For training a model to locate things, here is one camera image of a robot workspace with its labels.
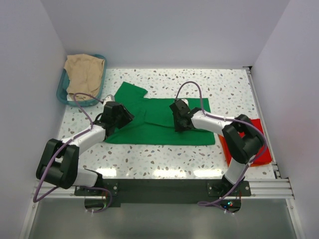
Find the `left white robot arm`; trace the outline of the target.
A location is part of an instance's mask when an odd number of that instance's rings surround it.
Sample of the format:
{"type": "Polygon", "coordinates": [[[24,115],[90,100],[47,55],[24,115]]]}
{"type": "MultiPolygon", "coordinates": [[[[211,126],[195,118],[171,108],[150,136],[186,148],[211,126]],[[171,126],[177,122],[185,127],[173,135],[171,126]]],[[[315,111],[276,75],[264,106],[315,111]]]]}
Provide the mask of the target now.
{"type": "Polygon", "coordinates": [[[124,105],[109,101],[104,104],[103,112],[85,130],[64,140],[49,140],[36,171],[38,186],[41,187],[43,182],[63,189],[85,186],[91,195],[99,195],[103,191],[102,175],[79,168],[79,156],[133,119],[134,116],[124,105]]]}

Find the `green t shirt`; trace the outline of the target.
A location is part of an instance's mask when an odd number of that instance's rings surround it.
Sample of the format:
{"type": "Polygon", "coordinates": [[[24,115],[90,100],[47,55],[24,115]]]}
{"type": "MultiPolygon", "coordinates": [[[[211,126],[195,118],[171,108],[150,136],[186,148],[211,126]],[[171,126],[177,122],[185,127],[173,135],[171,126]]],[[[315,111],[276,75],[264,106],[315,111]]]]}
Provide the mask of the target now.
{"type": "Polygon", "coordinates": [[[123,82],[115,93],[115,100],[123,104],[134,116],[132,122],[114,134],[105,142],[111,144],[145,145],[214,145],[214,134],[206,130],[192,129],[176,132],[172,111],[169,106],[173,98],[146,98],[147,90],[123,82]]]}

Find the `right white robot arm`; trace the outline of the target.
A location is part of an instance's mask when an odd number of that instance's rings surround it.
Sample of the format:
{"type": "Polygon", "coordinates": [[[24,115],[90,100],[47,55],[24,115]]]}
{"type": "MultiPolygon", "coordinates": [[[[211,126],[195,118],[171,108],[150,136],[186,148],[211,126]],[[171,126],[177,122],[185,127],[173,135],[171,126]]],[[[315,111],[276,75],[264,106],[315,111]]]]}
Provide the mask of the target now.
{"type": "Polygon", "coordinates": [[[169,107],[177,132],[200,129],[224,138],[232,158],[222,177],[222,190],[229,196],[238,192],[239,182],[249,165],[267,149],[264,134],[243,114],[235,118],[217,116],[201,108],[190,109],[182,99],[175,100],[169,107]]]}

